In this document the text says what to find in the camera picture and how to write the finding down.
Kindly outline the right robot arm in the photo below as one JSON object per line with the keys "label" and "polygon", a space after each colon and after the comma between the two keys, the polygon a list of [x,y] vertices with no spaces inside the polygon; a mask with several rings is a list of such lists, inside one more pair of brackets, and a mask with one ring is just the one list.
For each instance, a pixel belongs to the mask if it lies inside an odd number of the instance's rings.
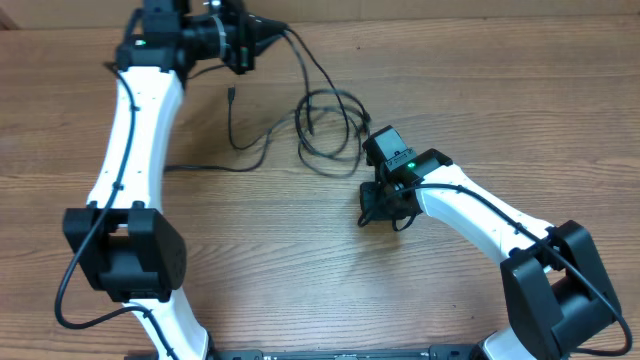
{"label": "right robot arm", "polygon": [[475,345],[432,345],[431,359],[568,359],[626,355],[633,338],[589,231],[523,213],[454,161],[415,152],[387,126],[362,145],[375,179],[360,186],[361,227],[396,232],[420,215],[457,231],[500,269],[509,325]]}

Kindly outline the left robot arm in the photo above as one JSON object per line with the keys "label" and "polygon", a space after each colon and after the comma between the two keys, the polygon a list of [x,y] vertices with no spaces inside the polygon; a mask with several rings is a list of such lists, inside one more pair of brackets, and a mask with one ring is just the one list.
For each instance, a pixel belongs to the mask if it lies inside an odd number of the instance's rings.
{"label": "left robot arm", "polygon": [[189,74],[219,59],[236,74],[286,31],[240,1],[213,1],[194,15],[186,1],[147,1],[135,9],[108,64],[117,103],[104,161],[86,203],[65,212],[70,266],[133,313],[158,359],[211,359],[209,332],[183,289],[186,245],[164,217],[162,182],[170,133]]}

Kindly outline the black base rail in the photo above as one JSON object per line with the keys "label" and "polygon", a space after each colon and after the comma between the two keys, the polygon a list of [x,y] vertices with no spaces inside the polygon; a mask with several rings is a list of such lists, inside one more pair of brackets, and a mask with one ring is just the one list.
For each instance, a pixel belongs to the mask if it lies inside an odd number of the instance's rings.
{"label": "black base rail", "polygon": [[444,344],[425,349],[263,352],[260,350],[213,351],[206,360],[487,360],[479,345]]}

